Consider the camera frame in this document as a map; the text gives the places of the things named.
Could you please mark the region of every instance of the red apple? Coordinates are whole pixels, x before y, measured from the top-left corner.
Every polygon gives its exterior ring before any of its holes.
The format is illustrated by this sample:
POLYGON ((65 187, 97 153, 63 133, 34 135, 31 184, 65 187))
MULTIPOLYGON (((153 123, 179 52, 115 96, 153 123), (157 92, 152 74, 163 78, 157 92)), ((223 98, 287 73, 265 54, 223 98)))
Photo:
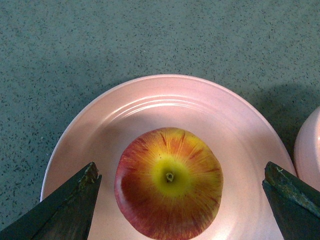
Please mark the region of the red apple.
POLYGON ((159 240, 201 234, 218 213, 222 188, 222 169, 210 148, 175 127, 136 138, 121 155, 114 183, 124 217, 159 240))

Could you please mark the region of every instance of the apple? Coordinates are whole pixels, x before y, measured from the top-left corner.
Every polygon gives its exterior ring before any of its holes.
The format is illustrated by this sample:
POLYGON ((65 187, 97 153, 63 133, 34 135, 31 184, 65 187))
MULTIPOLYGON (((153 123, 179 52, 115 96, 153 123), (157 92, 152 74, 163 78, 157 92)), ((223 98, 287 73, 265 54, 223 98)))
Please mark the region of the apple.
POLYGON ((124 150, 116 170, 118 207, 141 234, 187 240, 207 229, 221 202, 223 173, 210 148, 193 133, 164 127, 124 150))

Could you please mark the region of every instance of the apple stem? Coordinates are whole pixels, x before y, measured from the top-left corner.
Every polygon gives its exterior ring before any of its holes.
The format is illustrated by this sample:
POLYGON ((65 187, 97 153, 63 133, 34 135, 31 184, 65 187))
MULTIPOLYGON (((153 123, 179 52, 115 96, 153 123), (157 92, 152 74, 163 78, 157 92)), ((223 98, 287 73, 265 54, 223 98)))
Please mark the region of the apple stem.
POLYGON ((168 182, 172 182, 174 180, 174 176, 175 175, 173 173, 171 173, 171 172, 168 172, 165 176, 166 176, 166 179, 167 179, 166 182, 168 183, 168 182))

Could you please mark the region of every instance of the speckled countertop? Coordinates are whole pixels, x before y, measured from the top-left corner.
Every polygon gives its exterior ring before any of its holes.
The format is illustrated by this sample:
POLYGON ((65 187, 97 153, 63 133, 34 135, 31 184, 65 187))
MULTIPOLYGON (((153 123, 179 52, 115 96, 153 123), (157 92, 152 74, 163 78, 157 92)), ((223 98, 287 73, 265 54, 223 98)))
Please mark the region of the speckled countertop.
POLYGON ((51 153, 88 103, 168 73, 242 96, 292 157, 320 106, 320 2, 1 1, 0 230, 39 202, 51 153))

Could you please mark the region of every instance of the plate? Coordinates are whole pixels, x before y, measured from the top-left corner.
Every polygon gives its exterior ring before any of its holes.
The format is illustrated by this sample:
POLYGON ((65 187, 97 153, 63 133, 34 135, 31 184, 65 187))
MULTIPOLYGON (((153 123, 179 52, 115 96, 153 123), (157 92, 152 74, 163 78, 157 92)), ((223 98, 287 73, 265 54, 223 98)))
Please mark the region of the plate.
POLYGON ((41 200, 94 161, 102 174, 89 240, 147 240, 121 214, 114 179, 122 152, 139 135, 177 127, 200 137, 219 160, 219 212, 195 240, 283 239, 262 188, 268 161, 295 174, 267 120, 234 92, 185 75, 153 75, 118 85, 86 106, 58 141, 41 200))
POLYGON ((305 120, 294 144, 298 177, 320 191, 320 106, 305 120))

